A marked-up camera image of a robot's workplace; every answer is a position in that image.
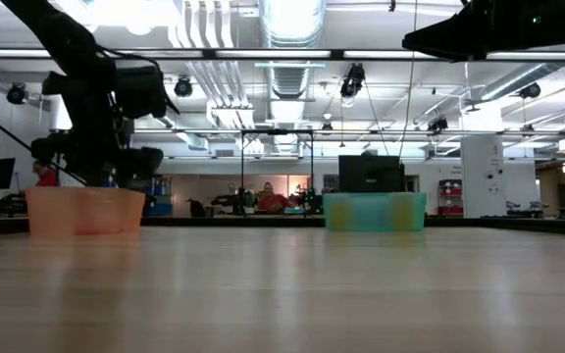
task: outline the plastic bin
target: plastic bin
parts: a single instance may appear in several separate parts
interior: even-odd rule
[[[32,236],[137,233],[145,195],[118,188],[34,187],[26,201]]]
[[[332,231],[421,231],[426,208],[423,193],[324,195],[326,227]]]

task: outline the white ceiling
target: white ceiling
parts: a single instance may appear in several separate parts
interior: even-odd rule
[[[244,13],[257,10],[257,0],[235,0],[232,15],[232,32],[234,42],[239,47],[252,48],[261,46],[259,19],[243,16]],[[400,49],[403,36],[413,30],[414,1],[398,0],[395,13],[386,11],[388,1],[357,1],[357,0],[328,0],[324,31],[321,47],[324,48],[377,48]],[[379,4],[384,10],[377,10]],[[424,27],[447,18],[448,14],[458,11],[459,0],[422,0],[417,17],[417,27]],[[167,30],[156,27],[144,36],[130,34],[123,27],[101,26],[95,31],[99,43],[113,48],[169,48]],[[0,47],[36,47],[36,38],[6,8],[0,5]],[[319,125],[325,113],[333,114],[333,120],[339,121],[343,113],[346,128],[368,128],[375,125],[373,110],[368,99],[371,94],[377,118],[383,126],[392,128],[404,127],[408,116],[410,121],[422,115],[439,102],[443,96],[457,88],[486,85],[507,75],[521,64],[501,63],[470,63],[466,79],[463,63],[416,63],[413,66],[413,79],[410,82],[411,63],[364,63],[369,90],[363,89],[357,96],[353,108],[341,109],[338,99],[332,97],[320,86],[326,82],[329,89],[338,91],[339,80],[347,71],[349,63],[327,62],[323,69],[316,69],[309,98],[314,102],[306,104],[304,119]],[[184,62],[162,62],[166,75],[188,75]],[[41,61],[11,61],[0,60],[0,81],[25,81],[30,89],[38,91],[39,83],[47,72],[57,70],[50,62]],[[253,62],[240,62],[240,71],[250,102],[254,105],[255,121],[263,122],[268,115],[266,79],[264,71],[254,68]],[[411,105],[407,106],[406,94],[408,85],[413,85]],[[565,69],[539,81],[542,96],[565,87]],[[437,95],[432,94],[432,88],[437,89]],[[206,98],[202,91],[195,87],[190,98],[178,99],[179,108],[185,114],[182,123],[186,126],[206,126],[203,113],[206,111]],[[510,112],[521,105],[520,100],[504,98],[500,100],[505,106],[504,112]],[[551,114],[565,109],[565,94],[559,97],[543,100],[524,111],[518,111],[504,116],[507,126],[519,126],[524,121]],[[457,127],[459,111],[448,112],[451,127]],[[565,121],[558,128],[565,127]]]

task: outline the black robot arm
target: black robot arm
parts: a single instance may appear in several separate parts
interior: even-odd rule
[[[171,104],[159,66],[119,69],[106,49],[69,15],[47,0],[2,0],[38,38],[64,72],[50,73],[43,94],[60,94],[69,112],[72,129],[32,142],[36,159],[48,162],[64,154],[67,169],[83,177],[88,185],[100,185],[102,170],[114,168],[120,186],[134,175],[152,176],[163,152],[153,148],[128,148],[128,119],[151,114],[166,115]]]

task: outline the ceiling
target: ceiling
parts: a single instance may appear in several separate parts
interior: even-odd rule
[[[166,2],[168,0],[148,0]],[[415,16],[414,1],[398,0],[394,13],[386,9],[387,1],[328,0],[323,27],[321,48],[359,48],[359,49],[401,49],[404,35],[414,29],[447,19],[450,14],[459,11],[459,0],[422,0]],[[257,0],[234,0],[231,2],[231,31],[234,43],[242,48],[262,46],[260,35]],[[122,26],[100,26],[95,32],[99,43],[106,47],[130,48],[170,48],[167,28],[155,27],[149,34],[137,36],[129,33]],[[33,34],[8,10],[0,5],[0,47],[38,47]],[[540,48],[539,50],[560,50],[565,47]],[[381,127],[403,129],[414,128],[411,123],[421,117],[435,104],[464,87],[485,86],[506,76],[523,64],[509,63],[469,63],[449,64],[436,62],[367,62],[363,63],[367,76],[367,85],[356,97],[352,108],[342,108],[337,93],[340,80],[347,72],[350,63],[325,62],[323,68],[315,69],[307,94],[302,123],[298,127],[320,128],[323,115],[332,114],[334,127],[367,129]],[[161,62],[167,76],[190,75],[186,62]],[[269,89],[264,69],[255,68],[254,62],[239,62],[240,74],[254,108],[255,123],[263,123],[270,117]],[[0,60],[0,82],[24,81],[28,89],[39,92],[40,83],[51,70],[58,68],[52,62],[36,60]],[[565,87],[565,69],[538,81],[542,95],[556,92]],[[410,102],[407,98],[411,87]],[[191,127],[210,127],[205,119],[207,98],[203,91],[194,86],[194,93],[189,98],[176,98],[183,112],[180,124]],[[454,100],[452,109],[443,111],[450,128],[459,128],[462,112],[458,100]],[[529,120],[549,115],[565,109],[565,92],[540,99],[537,104],[521,107],[522,100],[504,97],[498,104],[503,112],[506,128],[520,127]],[[139,126],[158,127],[151,120],[139,122]],[[547,126],[547,129],[565,128],[565,119]],[[137,137],[140,141],[180,143],[173,135],[145,134]],[[409,137],[411,140],[426,137]],[[520,140],[507,137],[507,140]],[[555,141],[559,137],[547,137],[544,141]]]

